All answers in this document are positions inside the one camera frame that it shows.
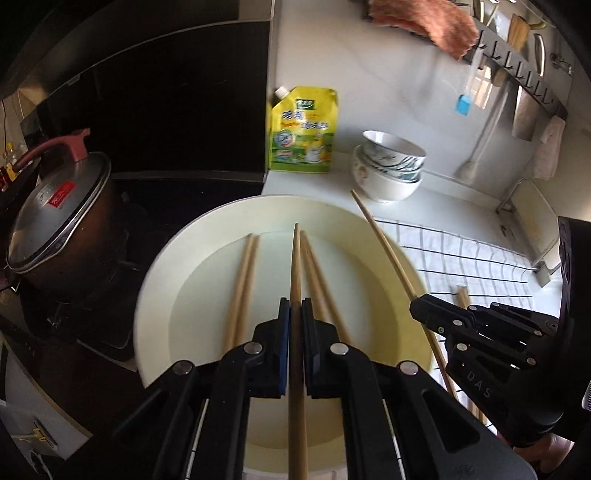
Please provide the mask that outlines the person's right hand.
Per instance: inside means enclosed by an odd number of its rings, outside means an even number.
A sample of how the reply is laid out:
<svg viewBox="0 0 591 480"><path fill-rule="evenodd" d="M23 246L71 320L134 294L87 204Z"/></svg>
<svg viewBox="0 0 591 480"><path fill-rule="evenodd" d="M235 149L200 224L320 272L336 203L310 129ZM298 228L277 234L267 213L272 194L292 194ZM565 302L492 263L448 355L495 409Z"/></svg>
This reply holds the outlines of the person's right hand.
<svg viewBox="0 0 591 480"><path fill-rule="evenodd" d="M572 441L550 433L530 447L514 447L513 450L524 460L538 463L540 470L547 473L562 464L573 446Z"/></svg>

